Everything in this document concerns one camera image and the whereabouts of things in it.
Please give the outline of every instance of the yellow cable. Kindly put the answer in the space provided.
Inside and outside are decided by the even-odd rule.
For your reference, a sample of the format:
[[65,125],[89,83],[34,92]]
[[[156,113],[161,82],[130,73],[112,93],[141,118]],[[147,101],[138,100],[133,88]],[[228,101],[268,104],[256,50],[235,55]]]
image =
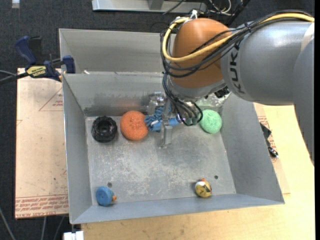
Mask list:
[[[271,21],[271,20],[276,20],[276,19],[281,19],[281,18],[297,18],[297,19],[301,19],[301,20],[305,20],[305,21],[308,21],[308,22],[312,22],[314,23],[315,22],[315,18],[313,17],[310,17],[310,16],[307,16],[307,15],[304,15],[304,14],[299,14],[299,13],[282,13],[282,14],[278,14],[278,15],[274,15],[274,16],[271,16],[267,19],[265,19],[264,21],[262,21],[261,23],[265,23],[265,22],[268,22],[268,21]],[[196,52],[194,53],[191,53],[189,55],[186,55],[186,56],[183,56],[183,57],[171,57],[170,55],[168,55],[167,53],[167,49],[166,49],[166,43],[167,43],[167,40],[168,40],[168,37],[170,35],[170,33],[172,32],[172,30],[177,26],[177,24],[181,24],[181,23],[184,23],[186,22],[187,20],[189,20],[190,18],[188,17],[184,17],[184,18],[179,18],[177,19],[173,24],[170,25],[170,27],[168,28],[168,30],[165,32],[165,35],[163,37],[163,43],[162,43],[162,53],[163,53],[163,56],[169,60],[169,61],[172,61],[172,62],[184,62],[184,61],[187,61],[187,60],[190,60],[190,59],[193,59],[194,57],[196,56],[199,56],[205,52],[208,52],[210,50],[213,50],[215,48],[217,48],[218,46],[222,45],[223,43],[225,43],[227,40],[229,40],[230,38],[232,38],[236,33],[233,33],[217,42],[214,42],[200,50],[197,50]]]

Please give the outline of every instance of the orange foam ball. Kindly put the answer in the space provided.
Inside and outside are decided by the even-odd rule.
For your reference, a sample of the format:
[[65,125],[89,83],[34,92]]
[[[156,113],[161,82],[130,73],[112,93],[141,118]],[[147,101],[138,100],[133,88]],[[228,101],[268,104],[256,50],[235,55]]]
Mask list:
[[139,111],[128,111],[120,119],[120,130],[131,141],[143,139],[149,132],[144,122],[145,115]]

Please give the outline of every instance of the green ball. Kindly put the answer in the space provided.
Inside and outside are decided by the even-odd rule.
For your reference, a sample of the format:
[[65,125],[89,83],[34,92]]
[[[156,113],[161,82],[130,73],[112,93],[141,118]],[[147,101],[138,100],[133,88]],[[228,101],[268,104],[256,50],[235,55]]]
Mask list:
[[202,113],[203,118],[200,121],[201,128],[209,134],[219,132],[222,126],[222,119],[219,113],[211,109],[203,110]]

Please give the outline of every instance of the small rubber duck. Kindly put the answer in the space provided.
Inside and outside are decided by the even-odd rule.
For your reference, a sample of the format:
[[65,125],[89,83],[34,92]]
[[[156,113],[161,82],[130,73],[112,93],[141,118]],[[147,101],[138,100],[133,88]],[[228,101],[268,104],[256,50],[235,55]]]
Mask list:
[[195,193],[201,198],[210,197],[212,194],[212,188],[208,181],[205,178],[202,178],[195,184]]

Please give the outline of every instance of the bin floor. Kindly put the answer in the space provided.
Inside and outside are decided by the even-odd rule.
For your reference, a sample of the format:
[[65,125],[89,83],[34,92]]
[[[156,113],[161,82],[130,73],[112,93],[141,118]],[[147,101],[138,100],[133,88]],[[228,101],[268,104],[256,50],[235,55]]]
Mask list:
[[121,117],[112,118],[118,132],[108,143],[97,142],[91,135],[96,117],[85,120],[93,205],[96,189],[108,184],[117,203],[194,197],[194,185],[201,178],[211,183],[213,195],[236,193],[219,132],[206,133],[200,125],[177,125],[171,145],[160,148],[161,133],[127,140],[120,131]]

